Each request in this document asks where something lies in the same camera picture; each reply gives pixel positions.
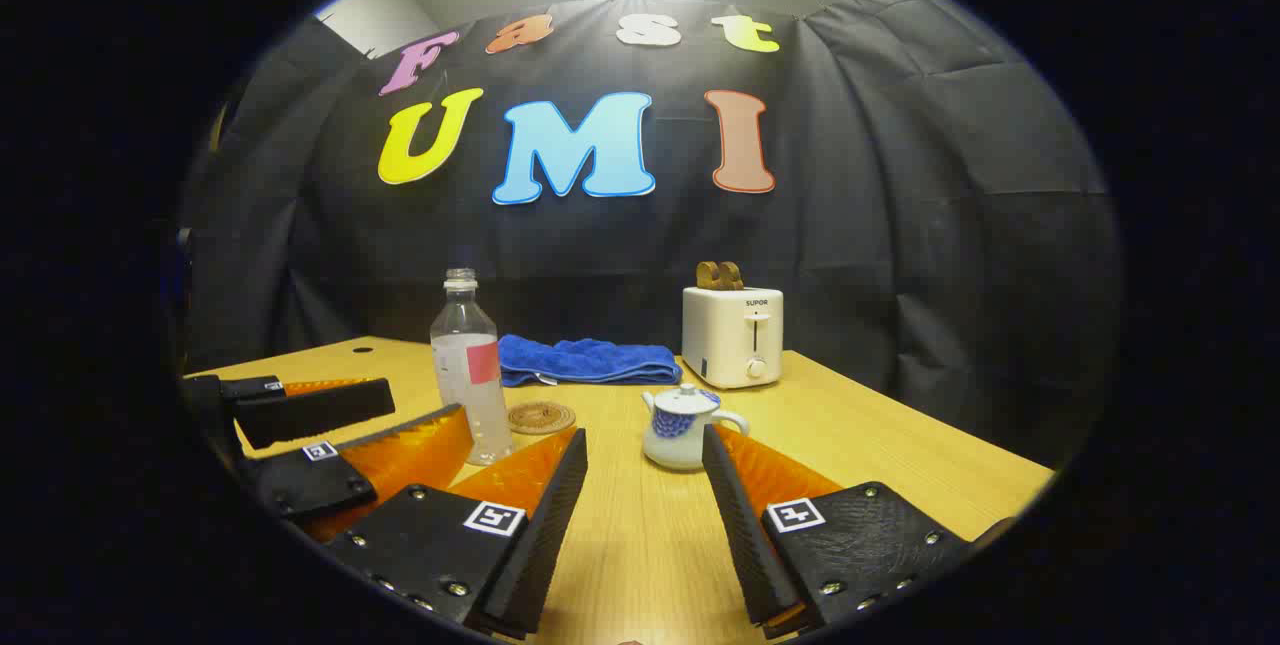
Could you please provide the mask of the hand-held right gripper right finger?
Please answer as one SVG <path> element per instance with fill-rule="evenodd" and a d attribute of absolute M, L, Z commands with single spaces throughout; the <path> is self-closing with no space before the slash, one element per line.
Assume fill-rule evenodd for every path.
<path fill-rule="evenodd" d="M 841 488 L 708 425 L 701 457 L 749 621 L 769 639 L 865 619 L 972 550 L 890 485 Z"/>

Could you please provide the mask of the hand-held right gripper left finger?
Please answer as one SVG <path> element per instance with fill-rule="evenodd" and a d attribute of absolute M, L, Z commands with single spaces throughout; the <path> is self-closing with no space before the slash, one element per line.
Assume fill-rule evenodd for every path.
<path fill-rule="evenodd" d="M 407 484 L 325 550 L 375 589 L 481 633 L 535 633 L 589 467 L 566 427 L 451 491 Z"/>

